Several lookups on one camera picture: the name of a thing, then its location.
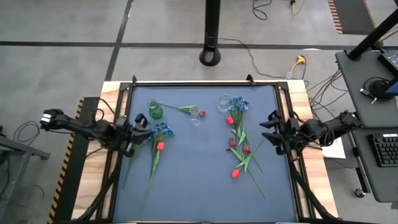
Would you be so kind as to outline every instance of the white paper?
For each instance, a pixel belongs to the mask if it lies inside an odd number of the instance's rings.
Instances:
[[[331,146],[323,146],[322,154],[327,158],[345,159],[346,154],[344,153],[343,142],[341,141],[341,138],[335,139]]]

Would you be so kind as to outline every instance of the black pole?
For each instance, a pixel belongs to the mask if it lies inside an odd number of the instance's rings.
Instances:
[[[221,60],[218,51],[218,27],[220,24],[221,0],[206,0],[205,44],[199,60],[206,66],[215,66]]]
[[[361,43],[358,44],[349,54],[348,58],[356,60],[363,52],[372,47],[384,34],[391,30],[398,23],[398,9],[385,19],[374,31],[372,31]]]

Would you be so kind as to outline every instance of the clear glass cup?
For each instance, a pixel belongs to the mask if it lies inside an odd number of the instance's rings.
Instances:
[[[192,106],[190,112],[191,112],[192,126],[194,127],[199,126],[200,125],[199,108],[197,106]]]
[[[229,97],[227,94],[222,94],[218,99],[217,108],[221,113],[226,113],[229,107]]]

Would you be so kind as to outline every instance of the small glass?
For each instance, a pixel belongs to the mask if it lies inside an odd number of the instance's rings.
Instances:
[[[160,119],[163,116],[162,107],[156,102],[156,100],[148,101],[149,116],[153,119]]]
[[[221,113],[226,113],[229,107],[229,97],[227,94],[222,94],[218,99],[217,108]]]
[[[197,106],[192,106],[189,110],[191,112],[191,123],[192,126],[197,127],[200,125],[199,108]]]

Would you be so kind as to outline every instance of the caster wheel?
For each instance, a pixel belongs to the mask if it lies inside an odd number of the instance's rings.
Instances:
[[[354,194],[359,198],[364,198],[366,195],[366,193],[364,193],[361,188],[354,190]]]

